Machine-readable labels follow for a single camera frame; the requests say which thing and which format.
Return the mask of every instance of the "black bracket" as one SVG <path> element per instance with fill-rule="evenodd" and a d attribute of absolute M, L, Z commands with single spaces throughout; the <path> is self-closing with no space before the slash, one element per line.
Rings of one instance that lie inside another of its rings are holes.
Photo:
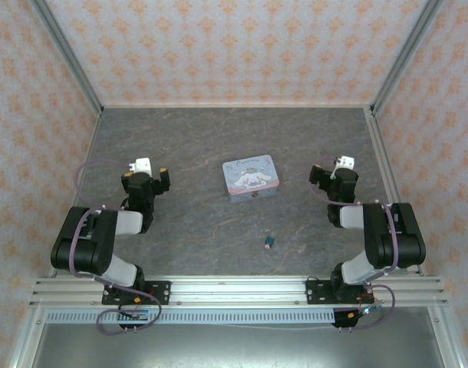
<path fill-rule="evenodd" d="M 363 286 L 345 285 L 333 292 L 331 280 L 307 280 L 305 282 L 305 296 L 308 304 L 373 304 L 374 297 L 370 297 Z"/>
<path fill-rule="evenodd" d="M 143 292 L 151 294 L 162 305 L 168 305 L 170 303 L 171 281 L 145 281 Z M 110 286 L 104 287 L 101 303 L 103 305 L 156 305 L 148 297 L 142 297 Z"/>

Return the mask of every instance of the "small blue object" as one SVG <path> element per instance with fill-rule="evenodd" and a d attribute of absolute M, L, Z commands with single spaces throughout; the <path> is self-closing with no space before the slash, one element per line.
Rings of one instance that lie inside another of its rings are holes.
<path fill-rule="evenodd" d="M 268 245 L 271 248 L 273 246 L 273 243 L 275 243 L 275 239 L 271 236 L 267 236 L 265 239 L 265 245 Z"/>

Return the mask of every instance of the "gray surface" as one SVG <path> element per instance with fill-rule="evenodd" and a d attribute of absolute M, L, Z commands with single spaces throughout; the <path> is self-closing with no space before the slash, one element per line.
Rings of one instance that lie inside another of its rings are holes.
<path fill-rule="evenodd" d="M 230 203 L 222 163 L 263 154 L 273 158 L 278 193 Z M 106 109 L 91 159 L 148 156 L 155 177 L 161 166 L 170 170 L 171 190 L 156 197 L 148 233 L 115 241 L 115 254 L 146 274 L 327 276 L 363 249 L 363 233 L 334 228 L 307 186 L 318 158 L 340 155 L 356 159 L 357 199 L 384 200 L 362 109 Z M 122 173 L 90 168 L 84 193 L 116 208 Z M 270 251 L 263 248 L 266 229 L 275 238 Z"/>
<path fill-rule="evenodd" d="M 443 366 L 426 308 L 398 308 L 385 324 L 352 333 L 324 325 L 304 331 L 156 325 L 106 337 L 93 325 L 50 325 L 41 341 L 37 368 Z"/>

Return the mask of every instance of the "wall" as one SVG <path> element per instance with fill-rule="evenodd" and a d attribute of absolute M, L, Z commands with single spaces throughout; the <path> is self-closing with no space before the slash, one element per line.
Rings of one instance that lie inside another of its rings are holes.
<path fill-rule="evenodd" d="M 370 104 L 425 0 L 49 0 L 105 106 Z"/>
<path fill-rule="evenodd" d="M 378 119 L 468 347 L 468 0 L 445 0 Z"/>
<path fill-rule="evenodd" d="M 0 0 L 0 367 L 74 194 L 94 113 L 28 0 Z"/>

